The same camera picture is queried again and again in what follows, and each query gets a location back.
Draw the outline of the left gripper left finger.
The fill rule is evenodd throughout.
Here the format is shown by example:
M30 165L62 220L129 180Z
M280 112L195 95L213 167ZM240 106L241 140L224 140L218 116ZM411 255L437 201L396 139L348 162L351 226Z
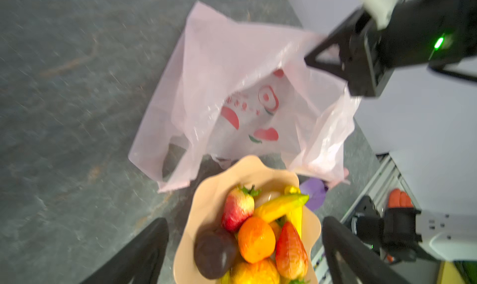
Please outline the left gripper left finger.
M169 241L165 218L152 221L84 284L156 284Z

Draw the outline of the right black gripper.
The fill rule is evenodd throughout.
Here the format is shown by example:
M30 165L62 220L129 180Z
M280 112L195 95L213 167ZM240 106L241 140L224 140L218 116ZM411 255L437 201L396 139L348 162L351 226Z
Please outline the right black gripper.
M319 60L331 48L339 49L339 60ZM427 65L436 73L476 82L474 75L449 69L476 55L477 0L404 0L386 29L378 30L363 7L353 25L342 22L304 61L348 81L352 96L379 97L393 70L409 66Z

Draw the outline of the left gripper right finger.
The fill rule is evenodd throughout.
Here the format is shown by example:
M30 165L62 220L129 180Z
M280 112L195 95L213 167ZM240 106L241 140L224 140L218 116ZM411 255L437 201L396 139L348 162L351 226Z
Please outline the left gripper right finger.
M344 284L338 255L363 284L406 284L408 281L382 262L361 240L333 216L322 222L322 243L332 281Z

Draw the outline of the orange tangerine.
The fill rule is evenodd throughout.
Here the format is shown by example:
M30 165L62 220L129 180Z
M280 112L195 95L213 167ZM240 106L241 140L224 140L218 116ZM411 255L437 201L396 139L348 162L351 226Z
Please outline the orange tangerine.
M275 233L261 218L248 218L239 229L237 241L241 256L250 264L270 257L275 251Z

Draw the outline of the pink plastic bag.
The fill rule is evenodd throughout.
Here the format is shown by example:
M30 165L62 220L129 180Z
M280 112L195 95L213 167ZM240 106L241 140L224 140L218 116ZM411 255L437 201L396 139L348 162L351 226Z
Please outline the pink plastic bag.
M161 192L188 187L209 155L222 168L278 153L289 171L344 179L344 142L360 99L305 64L322 36L237 22L196 2L161 76L129 160Z

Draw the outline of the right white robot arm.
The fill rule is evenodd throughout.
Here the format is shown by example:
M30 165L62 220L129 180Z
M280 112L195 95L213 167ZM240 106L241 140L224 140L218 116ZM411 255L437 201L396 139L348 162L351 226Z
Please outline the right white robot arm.
M305 56L311 68L347 82L355 97L379 97L396 68L427 65L435 73L475 82L452 71L477 55L477 0L362 0ZM416 208L390 208L381 218L354 216L352 232L397 260L474 261L477 220Z

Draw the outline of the orange rubber glove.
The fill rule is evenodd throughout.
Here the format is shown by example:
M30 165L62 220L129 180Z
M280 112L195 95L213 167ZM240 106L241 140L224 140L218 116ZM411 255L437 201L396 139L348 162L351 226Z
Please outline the orange rubber glove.
M396 188L391 191L389 198L388 198L388 208L413 208L414 205L412 204L410 196Z

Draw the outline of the dark purple plum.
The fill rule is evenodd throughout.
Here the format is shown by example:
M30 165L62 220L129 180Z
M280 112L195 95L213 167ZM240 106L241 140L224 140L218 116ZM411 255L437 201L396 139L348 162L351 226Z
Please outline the dark purple plum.
M238 256L237 239L225 229L206 229L196 237L194 260L200 274L206 279L222 278Z

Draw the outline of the lower red strawberry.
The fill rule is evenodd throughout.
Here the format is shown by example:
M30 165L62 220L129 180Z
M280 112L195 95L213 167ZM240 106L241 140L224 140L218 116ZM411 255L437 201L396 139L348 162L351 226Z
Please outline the lower red strawberry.
M291 222L285 222L277 241L275 254L279 274L288 280L289 284L306 284L308 260L308 254L296 228Z

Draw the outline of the red strawberry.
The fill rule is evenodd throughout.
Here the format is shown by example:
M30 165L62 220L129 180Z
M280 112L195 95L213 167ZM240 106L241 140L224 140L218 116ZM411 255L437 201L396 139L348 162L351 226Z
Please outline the red strawberry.
M308 260L308 254L296 228L291 222L285 222L277 241L275 254L279 274L288 280L289 284L306 284Z
M221 226L230 233L236 233L242 224L253 215L255 210L255 197L262 191L255 189L253 185L250 189L237 185L232 189L224 203L221 218Z

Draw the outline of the beige scalloped fruit bowl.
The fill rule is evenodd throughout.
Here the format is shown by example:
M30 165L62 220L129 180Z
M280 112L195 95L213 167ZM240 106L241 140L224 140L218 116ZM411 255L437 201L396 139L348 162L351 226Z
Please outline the beige scalloped fruit bowl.
M247 156L231 168L214 177L205 179L194 195L190 214L175 254L173 275L176 284L218 284L218 280L204 278L194 260L194 246L197 235L206 229L216 229L221 225L221 217L227 194L237 185L244 185L262 192L255 205L284 194L287 186L299 187L298 176L286 170L268 168L256 156ZM309 268L305 276L307 284L318 284L319 280L311 262L311 251L321 235L319 218L303 207L302 242L308 254Z

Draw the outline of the long yellow banana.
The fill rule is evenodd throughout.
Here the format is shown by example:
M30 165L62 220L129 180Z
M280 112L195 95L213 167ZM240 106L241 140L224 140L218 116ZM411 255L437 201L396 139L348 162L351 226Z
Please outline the long yellow banana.
M300 194L301 191L297 187L287 186L284 190L284 194ZM302 237L302 221L303 221L303 207L293 209L291 212L287 213L286 220L291 222L299 237Z

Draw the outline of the yellow pear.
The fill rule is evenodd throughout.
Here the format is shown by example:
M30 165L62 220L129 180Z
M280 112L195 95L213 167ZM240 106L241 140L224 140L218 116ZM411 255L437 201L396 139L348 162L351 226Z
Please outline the yellow pear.
M280 274L270 258L257 263L236 263L220 280L219 284L279 284Z

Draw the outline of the upper red strawberry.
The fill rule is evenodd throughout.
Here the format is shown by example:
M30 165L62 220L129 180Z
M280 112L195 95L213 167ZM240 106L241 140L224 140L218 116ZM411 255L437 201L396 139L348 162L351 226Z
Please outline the upper red strawberry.
M253 215L255 210L255 197L262 191L255 189L253 185L250 189L237 185L232 189L224 203L221 218L221 226L230 233L236 233L242 224Z

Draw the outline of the small yellow-green banana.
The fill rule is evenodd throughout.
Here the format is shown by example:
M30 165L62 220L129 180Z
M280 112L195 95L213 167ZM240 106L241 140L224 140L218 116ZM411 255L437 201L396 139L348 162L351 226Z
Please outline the small yellow-green banana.
M253 215L270 223L295 209L302 208L308 201L309 195L306 194L286 194L262 204L254 210Z

